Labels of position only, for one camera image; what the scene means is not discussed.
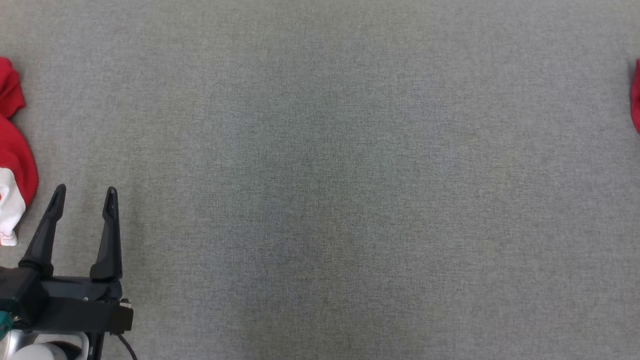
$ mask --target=gray carpet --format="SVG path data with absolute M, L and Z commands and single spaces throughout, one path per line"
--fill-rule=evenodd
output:
M 140 359 L 637 359 L 637 0 L 0 2 L 86 275 Z M 129 358 L 116 339 L 104 359 Z

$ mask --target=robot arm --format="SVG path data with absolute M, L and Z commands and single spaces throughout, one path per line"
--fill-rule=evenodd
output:
M 52 355 L 55 360 L 100 360 L 105 333 L 118 335 L 135 358 L 122 337 L 131 330 L 133 310 L 120 285 L 118 194 L 114 188 L 107 191 L 102 240 L 90 276 L 55 277 L 51 252 L 65 194 L 65 185 L 59 185 L 18 267 L 0 267 L 0 323 L 4 333 L 9 331 L 0 360 L 46 359 L 40 352 L 49 350 L 59 353 Z M 83 348 L 59 342 L 32 345 L 39 334 L 74 334 Z

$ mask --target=teal part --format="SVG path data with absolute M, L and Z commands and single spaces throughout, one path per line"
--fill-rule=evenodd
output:
M 0 340 L 13 328 L 13 316 L 6 311 L 0 311 Z

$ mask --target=red cloth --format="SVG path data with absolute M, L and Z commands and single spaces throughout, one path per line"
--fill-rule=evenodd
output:
M 9 59 L 0 58 L 0 167 L 13 172 L 20 194 L 28 206 L 38 188 L 38 170 L 27 141 L 8 120 L 23 107 L 24 96 L 19 75 Z
M 631 119 L 640 133 L 640 59 L 636 63 L 636 77 L 631 85 Z
M 10 118 L 24 107 L 20 77 L 7 58 L 0 58 L 0 115 Z

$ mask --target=silver metal part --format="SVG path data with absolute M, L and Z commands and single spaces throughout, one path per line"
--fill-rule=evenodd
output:
M 38 334 L 25 334 L 20 330 L 11 330 L 0 342 L 0 359 L 9 360 L 25 346 L 33 344 Z
M 77 360 L 86 360 L 89 357 L 89 338 L 83 332 L 77 332 L 76 335 L 82 341 L 82 352 L 77 357 Z

